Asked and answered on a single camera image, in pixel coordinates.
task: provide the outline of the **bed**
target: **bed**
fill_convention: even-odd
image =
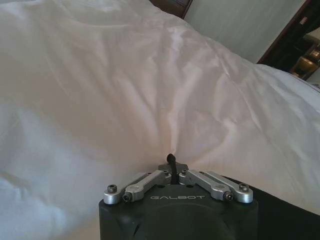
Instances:
[[[1,239],[98,240],[168,153],[320,214],[320,93],[148,0],[1,4],[0,74]]]

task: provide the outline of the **lamp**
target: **lamp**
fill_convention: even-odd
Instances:
[[[313,45],[305,55],[298,59],[290,70],[290,73],[298,78],[306,80],[320,65],[320,27],[307,33],[303,38],[313,42]]]

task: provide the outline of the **black plastic housing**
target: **black plastic housing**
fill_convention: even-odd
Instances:
[[[154,186],[137,202],[99,203],[101,240],[256,240],[258,202],[214,200],[198,185]]]

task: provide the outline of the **white wall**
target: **white wall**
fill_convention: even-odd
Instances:
[[[256,63],[305,0],[193,0],[185,20]]]
[[[308,83],[320,84],[320,68],[318,68],[306,81]]]

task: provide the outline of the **dark wooden furniture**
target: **dark wooden furniture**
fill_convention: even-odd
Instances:
[[[300,10],[265,52],[258,64],[290,72],[313,46],[304,36],[320,27],[320,0],[306,0]]]
[[[184,18],[193,0],[150,0],[162,11]]]

